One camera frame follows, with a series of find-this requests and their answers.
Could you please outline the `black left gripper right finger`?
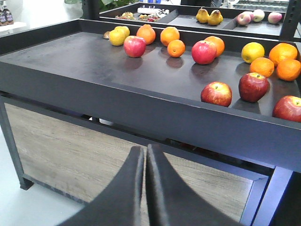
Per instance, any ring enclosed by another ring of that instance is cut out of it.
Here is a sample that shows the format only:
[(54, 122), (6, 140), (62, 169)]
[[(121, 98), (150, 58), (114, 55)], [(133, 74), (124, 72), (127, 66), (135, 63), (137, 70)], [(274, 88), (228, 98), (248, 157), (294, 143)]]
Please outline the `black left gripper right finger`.
[(147, 147), (146, 199), (152, 226), (238, 226), (193, 191), (158, 144)]

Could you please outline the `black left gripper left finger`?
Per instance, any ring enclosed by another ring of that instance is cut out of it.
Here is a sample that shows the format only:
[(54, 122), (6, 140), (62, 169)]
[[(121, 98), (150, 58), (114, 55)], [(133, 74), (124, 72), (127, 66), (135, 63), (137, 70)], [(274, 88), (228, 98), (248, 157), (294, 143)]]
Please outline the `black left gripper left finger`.
[(133, 146), (120, 170), (99, 195), (62, 226), (140, 226), (144, 152)]

